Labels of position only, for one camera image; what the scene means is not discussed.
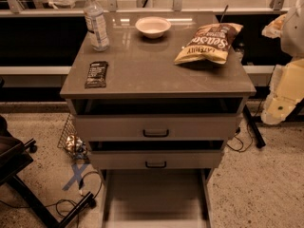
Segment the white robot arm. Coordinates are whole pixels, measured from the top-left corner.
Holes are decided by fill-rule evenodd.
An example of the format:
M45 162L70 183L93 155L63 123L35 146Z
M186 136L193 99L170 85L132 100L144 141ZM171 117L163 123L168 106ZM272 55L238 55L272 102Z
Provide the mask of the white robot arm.
M295 5L266 26L262 34L279 37L281 50L292 57L286 66L274 68L270 93L261 113L265 124L279 124L304 99L304 0L296 0Z

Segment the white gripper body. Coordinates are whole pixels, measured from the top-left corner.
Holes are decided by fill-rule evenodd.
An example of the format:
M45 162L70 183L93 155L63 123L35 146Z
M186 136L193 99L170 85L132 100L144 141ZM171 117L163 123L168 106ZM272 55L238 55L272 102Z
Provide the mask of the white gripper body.
M270 82L270 93L261 113L265 124L274 125L286 120L296 105L304 99L304 59L277 65Z

